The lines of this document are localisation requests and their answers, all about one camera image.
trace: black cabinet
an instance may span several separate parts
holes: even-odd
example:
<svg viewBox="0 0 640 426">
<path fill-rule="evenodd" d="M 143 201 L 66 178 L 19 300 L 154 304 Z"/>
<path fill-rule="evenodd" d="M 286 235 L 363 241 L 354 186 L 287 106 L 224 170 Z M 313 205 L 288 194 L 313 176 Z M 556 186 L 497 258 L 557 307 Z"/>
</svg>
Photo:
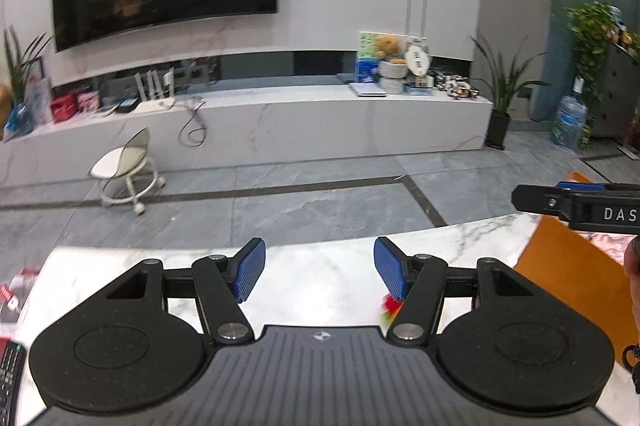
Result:
<svg viewBox="0 0 640 426">
<path fill-rule="evenodd" d="M 624 137 L 640 98 L 640 62 L 611 45 L 604 72 L 602 105 L 594 110 L 593 135 Z"/>
</svg>

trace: white rolling chair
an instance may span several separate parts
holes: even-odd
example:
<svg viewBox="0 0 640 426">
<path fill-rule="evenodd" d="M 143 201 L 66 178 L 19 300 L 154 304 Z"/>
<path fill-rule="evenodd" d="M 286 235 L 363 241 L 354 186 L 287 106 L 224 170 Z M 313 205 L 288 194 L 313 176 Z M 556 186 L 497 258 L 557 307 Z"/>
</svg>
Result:
<svg viewBox="0 0 640 426">
<path fill-rule="evenodd" d="M 122 148 L 116 148 L 102 157 L 91 169 L 91 176 L 100 180 L 100 199 L 104 207 L 118 203 L 133 203 L 133 210 L 141 215 L 145 211 L 145 205 L 138 201 L 139 197 L 146 195 L 156 184 L 164 186 L 164 177 L 158 175 L 158 168 L 152 158 L 147 155 L 149 146 L 149 128 L 133 135 Z M 154 177 L 151 183 L 140 193 L 136 192 L 133 178 L 144 168 L 150 170 Z M 112 199 L 104 190 L 113 179 L 125 177 L 130 197 Z"/>
</svg>

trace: remote control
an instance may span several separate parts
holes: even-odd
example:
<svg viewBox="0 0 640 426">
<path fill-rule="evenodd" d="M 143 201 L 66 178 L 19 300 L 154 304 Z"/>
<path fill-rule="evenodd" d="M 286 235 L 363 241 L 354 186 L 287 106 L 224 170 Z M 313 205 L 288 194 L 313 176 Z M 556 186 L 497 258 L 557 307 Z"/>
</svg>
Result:
<svg viewBox="0 0 640 426">
<path fill-rule="evenodd" d="M 0 361 L 0 426 L 14 426 L 15 408 L 27 349 L 18 343 L 6 341 Z"/>
</svg>

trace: chair seat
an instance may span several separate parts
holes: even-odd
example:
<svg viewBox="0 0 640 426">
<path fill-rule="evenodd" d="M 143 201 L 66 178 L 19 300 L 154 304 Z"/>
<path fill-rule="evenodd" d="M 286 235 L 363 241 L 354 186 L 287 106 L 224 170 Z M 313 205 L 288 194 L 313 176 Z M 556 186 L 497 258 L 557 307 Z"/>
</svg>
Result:
<svg viewBox="0 0 640 426">
<path fill-rule="evenodd" d="M 116 148 L 96 163 L 91 169 L 91 176 L 103 180 L 121 177 L 134 170 L 145 156 L 143 148 Z"/>
</svg>

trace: gray ribbed panel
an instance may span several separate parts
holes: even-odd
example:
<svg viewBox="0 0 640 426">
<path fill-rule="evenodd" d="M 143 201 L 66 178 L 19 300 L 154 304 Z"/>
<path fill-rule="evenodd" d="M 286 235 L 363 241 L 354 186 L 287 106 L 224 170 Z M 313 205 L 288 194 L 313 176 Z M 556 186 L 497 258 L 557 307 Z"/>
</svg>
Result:
<svg viewBox="0 0 640 426">
<path fill-rule="evenodd" d="M 314 335 L 328 332 L 319 341 Z M 187 392 L 117 418 L 49 409 L 34 426 L 604 426 L 596 409 L 558 418 L 487 410 L 452 390 L 429 356 L 386 343 L 377 328 L 268 327 L 227 347 Z"/>
</svg>

